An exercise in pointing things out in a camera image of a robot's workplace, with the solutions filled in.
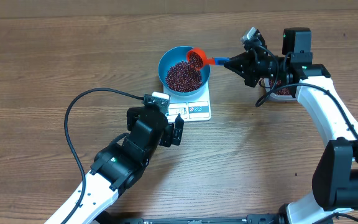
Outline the red scoop with blue handle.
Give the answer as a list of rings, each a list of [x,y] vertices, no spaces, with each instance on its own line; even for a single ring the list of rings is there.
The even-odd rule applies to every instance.
[[[186,53],[187,62],[195,69],[201,70],[207,65],[224,65],[229,61],[229,58],[215,57],[208,58],[206,53],[200,48],[192,48]]]

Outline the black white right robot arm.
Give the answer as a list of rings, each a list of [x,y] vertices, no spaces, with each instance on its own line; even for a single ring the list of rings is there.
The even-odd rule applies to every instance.
[[[312,178],[312,190],[280,207],[277,214],[248,215],[248,223],[332,223],[358,210],[358,122],[337,94],[324,65],[313,63],[311,31],[305,27],[283,31],[282,55],[267,48],[262,34],[249,29],[241,38],[244,53],[230,58],[225,68],[247,86],[273,82],[256,106],[286,88],[311,116],[324,144]]]

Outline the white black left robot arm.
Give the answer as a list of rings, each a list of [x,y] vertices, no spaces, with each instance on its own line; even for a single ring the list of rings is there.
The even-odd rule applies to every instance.
[[[127,110],[128,133],[97,153],[91,170],[47,223],[91,223],[144,173],[157,146],[179,145],[184,120],[169,123],[157,106]]]

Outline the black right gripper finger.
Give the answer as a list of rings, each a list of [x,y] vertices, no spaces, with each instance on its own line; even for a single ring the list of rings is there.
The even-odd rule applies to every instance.
[[[248,67],[250,64],[250,53],[243,52],[239,55],[229,58],[227,62],[224,62],[224,67]]]
[[[242,77],[243,79],[247,79],[249,77],[249,74],[248,74],[248,67],[247,66],[242,66],[242,65],[228,65],[227,66],[227,69],[229,69],[230,71],[236,73],[237,75],[239,75],[240,77]]]

